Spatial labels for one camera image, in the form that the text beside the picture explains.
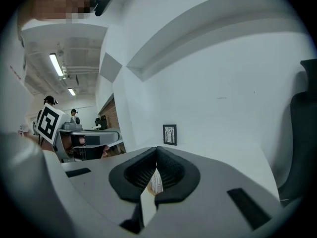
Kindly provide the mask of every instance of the white ceiling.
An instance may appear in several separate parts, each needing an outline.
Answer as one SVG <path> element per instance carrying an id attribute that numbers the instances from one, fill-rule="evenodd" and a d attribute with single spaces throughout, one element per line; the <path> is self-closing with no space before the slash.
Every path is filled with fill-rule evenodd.
<path id="1" fill-rule="evenodd" d="M 33 95 L 62 95 L 68 88 L 79 95 L 94 94 L 105 34 L 106 28 L 87 24 L 53 24 L 23 31 L 26 87 Z M 59 65 L 67 68 L 65 79 L 58 77 L 51 53 L 56 53 Z"/>

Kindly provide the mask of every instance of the desk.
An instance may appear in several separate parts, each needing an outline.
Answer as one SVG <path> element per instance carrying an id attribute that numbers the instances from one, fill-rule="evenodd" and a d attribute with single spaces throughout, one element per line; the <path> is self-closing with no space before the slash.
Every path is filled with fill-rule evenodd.
<path id="1" fill-rule="evenodd" d="M 206 144 L 178 144 L 177 146 L 173 146 L 164 145 L 161 142 L 153 142 L 138 146 L 132 151 L 153 146 L 175 148 L 229 164 L 268 190 L 277 200 L 279 200 L 279 194 L 272 170 L 262 149 L 256 143 L 248 142 L 230 146 L 210 145 L 206 142 Z"/>

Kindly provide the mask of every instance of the black picture frame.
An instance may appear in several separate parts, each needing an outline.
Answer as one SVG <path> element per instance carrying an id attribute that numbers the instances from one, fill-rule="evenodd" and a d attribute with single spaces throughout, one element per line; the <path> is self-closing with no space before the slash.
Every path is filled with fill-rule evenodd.
<path id="1" fill-rule="evenodd" d="M 163 125 L 163 142 L 166 145 L 177 145 L 177 127 L 175 124 L 164 124 Z"/>

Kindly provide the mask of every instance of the white shirt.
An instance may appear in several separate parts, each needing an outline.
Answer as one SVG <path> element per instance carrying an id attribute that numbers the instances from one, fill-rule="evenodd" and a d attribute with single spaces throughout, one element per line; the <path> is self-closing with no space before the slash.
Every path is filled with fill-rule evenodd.
<path id="1" fill-rule="evenodd" d="M 24 86 L 26 65 L 23 43 L 17 31 L 17 12 L 0 37 L 0 132 L 28 132 L 25 116 L 33 96 Z"/>

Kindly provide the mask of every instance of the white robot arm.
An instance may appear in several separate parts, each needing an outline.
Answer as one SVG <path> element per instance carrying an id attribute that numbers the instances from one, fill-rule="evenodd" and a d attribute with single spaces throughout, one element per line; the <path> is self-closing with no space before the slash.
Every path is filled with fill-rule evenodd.
<path id="1" fill-rule="evenodd" d="M 62 136 L 70 135 L 73 149 L 99 149 L 119 140 L 120 133 L 118 131 L 102 131 L 102 130 L 86 130 L 82 128 L 78 117 L 71 117 L 61 110 L 55 109 L 49 104 L 45 104 L 42 109 L 39 121 L 36 126 L 37 133 L 53 145 L 58 158 L 60 160 L 70 159 L 66 153 Z M 79 138 L 85 138 L 85 144 L 79 143 Z"/>

